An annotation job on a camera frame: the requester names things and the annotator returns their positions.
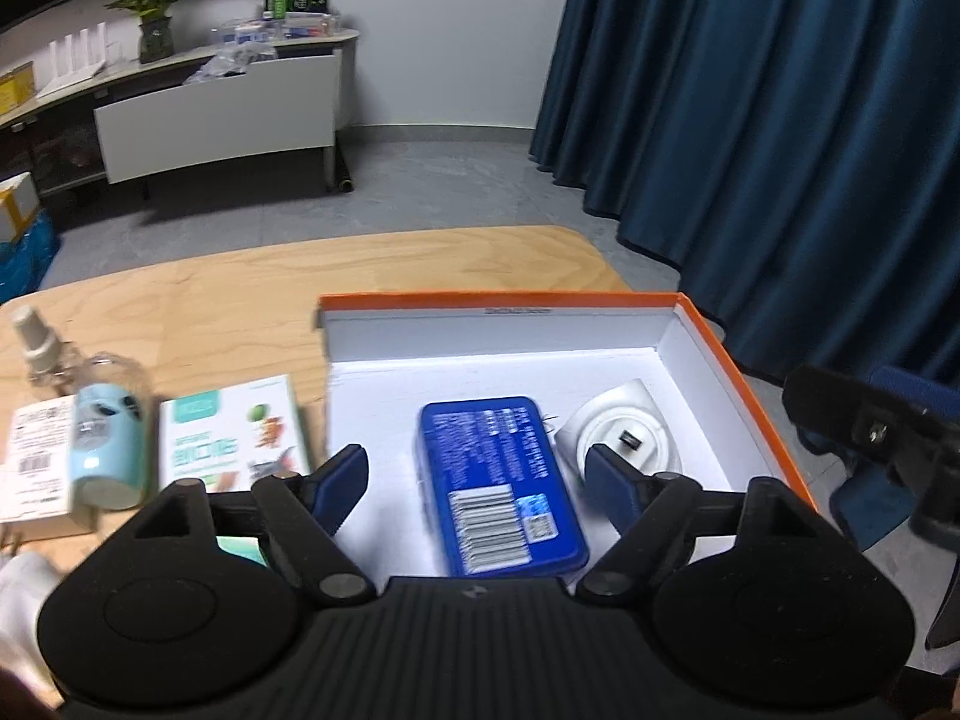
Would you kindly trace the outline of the white barcode carton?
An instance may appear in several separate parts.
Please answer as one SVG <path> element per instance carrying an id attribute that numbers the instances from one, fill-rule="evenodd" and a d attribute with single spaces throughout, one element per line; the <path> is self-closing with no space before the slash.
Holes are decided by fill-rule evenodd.
<path id="1" fill-rule="evenodd" d="M 2 460 L 2 523 L 25 541 L 84 535 L 96 512 L 78 500 L 71 476 L 75 395 L 14 411 Z"/>

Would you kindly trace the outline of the clear liquid refill bottle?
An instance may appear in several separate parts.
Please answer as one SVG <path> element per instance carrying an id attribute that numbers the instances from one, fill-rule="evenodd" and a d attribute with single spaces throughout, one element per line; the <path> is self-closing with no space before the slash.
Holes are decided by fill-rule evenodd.
<path id="1" fill-rule="evenodd" d="M 28 366 L 32 387 L 55 395 L 70 395 L 78 388 L 76 378 L 82 367 L 80 349 L 60 337 L 32 305 L 13 310 L 11 325 L 21 343 L 21 356 Z"/>

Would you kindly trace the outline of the white round plug-in device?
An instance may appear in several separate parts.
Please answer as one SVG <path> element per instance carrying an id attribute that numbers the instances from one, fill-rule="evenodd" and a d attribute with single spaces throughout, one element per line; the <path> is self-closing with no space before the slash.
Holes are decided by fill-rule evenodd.
<path id="1" fill-rule="evenodd" d="M 587 452 L 596 444 L 645 475 L 682 469 L 667 421 L 640 379 L 591 398 L 555 434 L 558 457 L 581 479 L 586 479 Z"/>

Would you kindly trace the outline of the green white snack carton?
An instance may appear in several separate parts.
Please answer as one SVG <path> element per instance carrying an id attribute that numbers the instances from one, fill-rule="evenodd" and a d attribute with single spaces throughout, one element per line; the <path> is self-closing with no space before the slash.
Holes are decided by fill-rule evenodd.
<path id="1" fill-rule="evenodd" d="M 158 488 L 199 478 L 209 493 L 249 491 L 266 476 L 311 473 L 286 374 L 163 401 Z"/>

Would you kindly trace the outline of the blue tin box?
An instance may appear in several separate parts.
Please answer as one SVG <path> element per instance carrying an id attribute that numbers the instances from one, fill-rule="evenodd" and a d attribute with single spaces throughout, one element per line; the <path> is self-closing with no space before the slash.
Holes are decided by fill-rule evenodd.
<path id="1" fill-rule="evenodd" d="M 428 403 L 416 461 L 452 577 L 566 577 L 586 565 L 583 528 L 530 398 Z"/>

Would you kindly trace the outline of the orange white cardboard box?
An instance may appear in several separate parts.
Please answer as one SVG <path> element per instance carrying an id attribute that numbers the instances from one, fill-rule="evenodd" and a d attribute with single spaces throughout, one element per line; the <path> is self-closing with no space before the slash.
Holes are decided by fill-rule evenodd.
<path id="1" fill-rule="evenodd" d="M 590 400 L 637 380 L 708 489 L 776 476 L 811 495 L 775 426 L 682 294 L 397 293 L 320 303 L 327 447 L 363 445 L 368 489 L 338 547 L 376 584 L 444 574 L 416 458 L 418 415 L 437 401 L 527 397 L 556 433 Z"/>

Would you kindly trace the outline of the light blue cylindrical bottle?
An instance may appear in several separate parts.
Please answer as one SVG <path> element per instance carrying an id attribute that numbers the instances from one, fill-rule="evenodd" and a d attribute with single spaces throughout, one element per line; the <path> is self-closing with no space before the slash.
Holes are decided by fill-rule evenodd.
<path id="1" fill-rule="evenodd" d="M 148 489 L 151 388 L 137 361 L 96 353 L 80 367 L 71 439 L 76 499 L 99 511 L 139 507 Z"/>

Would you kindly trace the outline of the dark blue curtain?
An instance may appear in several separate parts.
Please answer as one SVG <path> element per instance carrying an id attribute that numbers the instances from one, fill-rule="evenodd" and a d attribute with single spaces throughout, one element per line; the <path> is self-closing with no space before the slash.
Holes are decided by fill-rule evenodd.
<path id="1" fill-rule="evenodd" d="M 532 158 L 742 367 L 958 379 L 958 0 L 566 0 Z"/>

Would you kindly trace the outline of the blue plastic bag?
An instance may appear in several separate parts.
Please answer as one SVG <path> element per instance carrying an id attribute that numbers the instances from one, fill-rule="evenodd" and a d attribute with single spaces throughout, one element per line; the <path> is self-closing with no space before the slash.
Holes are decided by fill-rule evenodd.
<path id="1" fill-rule="evenodd" d="M 59 250 L 59 234 L 49 213 L 41 210 L 18 241 L 2 244 L 0 302 L 5 304 L 41 288 Z"/>

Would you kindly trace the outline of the white tv cabinet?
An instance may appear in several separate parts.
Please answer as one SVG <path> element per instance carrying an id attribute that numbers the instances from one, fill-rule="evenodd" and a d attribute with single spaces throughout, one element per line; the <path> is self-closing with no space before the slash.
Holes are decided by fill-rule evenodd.
<path id="1" fill-rule="evenodd" d="M 187 78 L 215 57 L 212 46 L 99 71 L 3 115 L 2 176 L 29 172 L 50 199 L 92 182 L 317 149 L 325 187 L 337 190 L 348 181 L 343 67 L 358 37 L 281 41 L 275 59 L 210 82 Z"/>

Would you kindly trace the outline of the white yellow-taped carton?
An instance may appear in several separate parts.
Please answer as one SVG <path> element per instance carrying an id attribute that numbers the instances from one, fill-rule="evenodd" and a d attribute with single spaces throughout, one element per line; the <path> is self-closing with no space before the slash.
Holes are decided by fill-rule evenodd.
<path id="1" fill-rule="evenodd" d="M 29 172 L 3 179 L 0 182 L 0 242 L 18 242 L 36 220 L 39 210 L 39 195 Z"/>

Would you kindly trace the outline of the white wifi router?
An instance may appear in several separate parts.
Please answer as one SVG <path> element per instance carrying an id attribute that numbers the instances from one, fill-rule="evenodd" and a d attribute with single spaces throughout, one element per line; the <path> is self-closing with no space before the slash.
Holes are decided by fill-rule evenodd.
<path id="1" fill-rule="evenodd" d="M 37 91 L 44 99 L 62 89 L 93 80 L 107 65 L 106 23 L 99 21 L 96 28 L 82 28 L 76 34 L 67 34 L 62 41 L 49 44 L 50 80 Z"/>

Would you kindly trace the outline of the yellow cardboard box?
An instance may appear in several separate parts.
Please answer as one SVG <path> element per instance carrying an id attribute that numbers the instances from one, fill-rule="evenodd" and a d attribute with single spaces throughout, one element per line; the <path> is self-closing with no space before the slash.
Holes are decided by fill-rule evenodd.
<path id="1" fill-rule="evenodd" d="M 36 82 L 34 81 L 34 64 L 25 64 L 5 71 L 0 76 L 0 114 L 5 115 L 29 103 L 36 96 Z"/>

